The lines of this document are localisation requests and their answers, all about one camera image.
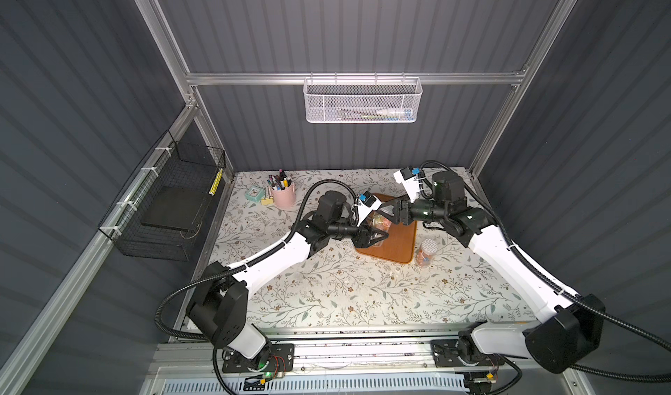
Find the candy jar with patterned lid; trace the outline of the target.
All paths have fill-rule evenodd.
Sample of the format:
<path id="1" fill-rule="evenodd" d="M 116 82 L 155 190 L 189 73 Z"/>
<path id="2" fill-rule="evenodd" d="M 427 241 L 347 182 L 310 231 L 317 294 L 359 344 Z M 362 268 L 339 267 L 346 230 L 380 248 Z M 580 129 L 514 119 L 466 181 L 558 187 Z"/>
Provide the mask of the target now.
<path id="1" fill-rule="evenodd" d="M 367 217 L 367 221 L 372 228 L 383 231 L 387 233 L 391 228 L 391 221 L 384 217 L 382 214 L 373 212 Z"/>

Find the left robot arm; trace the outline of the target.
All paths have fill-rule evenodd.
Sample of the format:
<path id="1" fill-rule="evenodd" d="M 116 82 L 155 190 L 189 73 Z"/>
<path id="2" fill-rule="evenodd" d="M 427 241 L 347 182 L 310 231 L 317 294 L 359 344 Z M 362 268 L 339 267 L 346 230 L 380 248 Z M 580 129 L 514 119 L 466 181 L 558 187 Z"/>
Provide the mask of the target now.
<path id="1" fill-rule="evenodd" d="M 314 213 L 298 220 L 273 246 L 241 262 L 223 266 L 214 262 L 204 271 L 211 281 L 199 284 L 186 314 L 206 340 L 220 350 L 229 348 L 244 358 L 262 358 L 269 352 L 267 337 L 246 321 L 248 301 L 258 290 L 288 269 L 325 248 L 331 240 L 349 239 L 356 248 L 369 248 L 388 237 L 387 232 L 366 224 L 366 218 L 382 206 L 374 194 L 356 197 L 351 220 L 342 215 L 346 197 L 328 191 Z"/>

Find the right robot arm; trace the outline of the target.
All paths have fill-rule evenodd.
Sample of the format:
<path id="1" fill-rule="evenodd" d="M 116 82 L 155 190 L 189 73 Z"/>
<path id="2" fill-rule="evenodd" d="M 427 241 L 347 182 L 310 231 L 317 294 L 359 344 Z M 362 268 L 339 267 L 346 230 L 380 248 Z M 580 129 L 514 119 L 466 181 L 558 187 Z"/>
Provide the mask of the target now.
<path id="1" fill-rule="evenodd" d="M 486 322 L 461 331 L 457 350 L 465 365 L 497 355 L 533 359 L 561 373 L 599 348 L 601 300 L 581 297 L 550 275 L 506 236 L 484 204 L 470 206 L 472 192 L 457 173 L 439 171 L 428 180 L 421 169 L 407 167 L 393 177 L 405 195 L 382 204 L 380 214 L 394 224 L 440 224 L 511 285 L 534 315 L 530 323 Z"/>

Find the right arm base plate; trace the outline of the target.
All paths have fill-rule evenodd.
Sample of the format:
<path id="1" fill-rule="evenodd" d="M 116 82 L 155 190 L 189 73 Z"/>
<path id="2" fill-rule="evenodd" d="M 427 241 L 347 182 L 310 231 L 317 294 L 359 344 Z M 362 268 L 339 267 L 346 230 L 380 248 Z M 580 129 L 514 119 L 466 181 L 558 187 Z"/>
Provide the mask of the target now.
<path id="1" fill-rule="evenodd" d="M 436 339 L 430 342 L 433 361 L 438 368 L 492 366 L 498 368 L 503 360 L 496 355 L 485 355 L 463 339 Z"/>

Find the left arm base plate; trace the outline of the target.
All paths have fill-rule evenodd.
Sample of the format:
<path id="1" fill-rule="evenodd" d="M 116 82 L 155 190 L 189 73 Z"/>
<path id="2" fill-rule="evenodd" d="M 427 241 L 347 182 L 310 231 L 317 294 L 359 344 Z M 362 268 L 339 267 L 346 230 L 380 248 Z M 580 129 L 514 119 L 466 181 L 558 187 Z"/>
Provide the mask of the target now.
<path id="1" fill-rule="evenodd" d="M 221 354 L 222 372 L 291 372 L 294 368 L 294 344 L 267 344 L 255 357 L 246 358 L 233 349 L 225 349 Z"/>

